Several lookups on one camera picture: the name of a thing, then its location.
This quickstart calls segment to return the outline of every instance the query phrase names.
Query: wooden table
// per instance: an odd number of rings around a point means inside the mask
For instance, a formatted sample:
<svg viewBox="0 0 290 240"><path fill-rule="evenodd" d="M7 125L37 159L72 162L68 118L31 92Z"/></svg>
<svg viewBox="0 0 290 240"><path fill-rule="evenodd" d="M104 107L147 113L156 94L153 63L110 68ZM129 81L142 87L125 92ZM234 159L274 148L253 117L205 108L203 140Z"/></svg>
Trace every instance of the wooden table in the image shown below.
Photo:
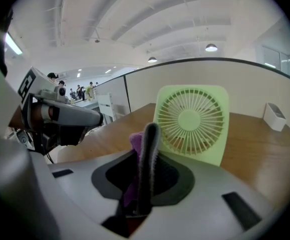
<svg viewBox="0 0 290 240"><path fill-rule="evenodd" d="M58 162L80 161L130 150L129 135L152 122L155 104L148 104L68 146ZM221 167L282 207L290 199L290 128L273 131L261 118L230 113L228 139Z"/></svg>

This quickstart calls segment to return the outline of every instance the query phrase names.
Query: fan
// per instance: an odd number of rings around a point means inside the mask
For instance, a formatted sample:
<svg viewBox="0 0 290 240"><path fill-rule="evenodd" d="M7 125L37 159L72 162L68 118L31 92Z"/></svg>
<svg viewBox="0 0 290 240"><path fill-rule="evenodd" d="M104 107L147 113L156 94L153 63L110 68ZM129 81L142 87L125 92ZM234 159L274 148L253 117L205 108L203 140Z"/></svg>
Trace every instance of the fan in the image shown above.
<svg viewBox="0 0 290 240"><path fill-rule="evenodd" d="M213 85L160 89L154 122L162 130L160 151L220 165L228 133L227 91Z"/></svg>

